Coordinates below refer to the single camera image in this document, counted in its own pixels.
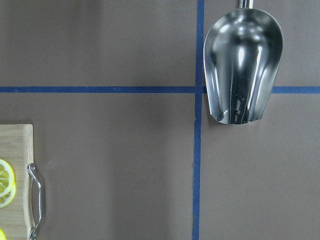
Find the bamboo cutting board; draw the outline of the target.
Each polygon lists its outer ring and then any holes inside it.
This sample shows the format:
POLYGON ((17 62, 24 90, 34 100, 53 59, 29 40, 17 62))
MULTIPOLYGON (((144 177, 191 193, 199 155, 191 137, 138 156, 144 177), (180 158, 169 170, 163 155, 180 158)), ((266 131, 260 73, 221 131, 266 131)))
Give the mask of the bamboo cutting board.
POLYGON ((32 124, 0 126, 0 158, 13 170, 16 192, 0 209, 0 229, 8 240, 36 240, 45 217, 44 183, 34 163, 32 124))

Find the metal scoop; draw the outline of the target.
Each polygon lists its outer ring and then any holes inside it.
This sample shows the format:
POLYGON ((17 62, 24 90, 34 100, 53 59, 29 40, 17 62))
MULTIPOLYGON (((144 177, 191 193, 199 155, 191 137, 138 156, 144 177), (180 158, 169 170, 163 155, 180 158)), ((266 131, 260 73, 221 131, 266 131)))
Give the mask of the metal scoop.
POLYGON ((221 17, 203 45, 210 115, 219 123, 242 125, 263 117, 283 51, 276 19, 252 0, 221 17))

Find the lone lemon slice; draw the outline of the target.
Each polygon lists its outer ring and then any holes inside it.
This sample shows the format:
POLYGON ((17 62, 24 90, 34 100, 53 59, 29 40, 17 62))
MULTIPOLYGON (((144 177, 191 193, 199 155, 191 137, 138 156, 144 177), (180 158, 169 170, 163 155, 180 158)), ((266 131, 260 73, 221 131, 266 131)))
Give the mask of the lone lemon slice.
POLYGON ((0 229, 0 240, 6 240, 6 236, 1 229, 0 229))

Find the lower lemon slice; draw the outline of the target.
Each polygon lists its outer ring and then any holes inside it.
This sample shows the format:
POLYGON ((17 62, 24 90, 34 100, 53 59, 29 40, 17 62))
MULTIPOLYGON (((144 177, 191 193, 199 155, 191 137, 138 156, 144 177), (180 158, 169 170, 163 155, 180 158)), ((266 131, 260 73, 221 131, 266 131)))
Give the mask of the lower lemon slice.
POLYGON ((16 183, 14 182, 12 185, 12 189, 4 196, 0 197, 0 208, 7 207, 14 200, 16 196, 16 183))

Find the upper lemon slice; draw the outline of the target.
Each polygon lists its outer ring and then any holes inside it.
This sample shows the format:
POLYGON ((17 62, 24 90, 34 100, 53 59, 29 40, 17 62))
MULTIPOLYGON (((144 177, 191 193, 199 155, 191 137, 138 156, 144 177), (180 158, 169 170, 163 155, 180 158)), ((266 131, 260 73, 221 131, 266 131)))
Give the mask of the upper lemon slice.
POLYGON ((11 165, 5 160, 0 160, 0 196, 7 195, 14 186, 15 174, 11 165))

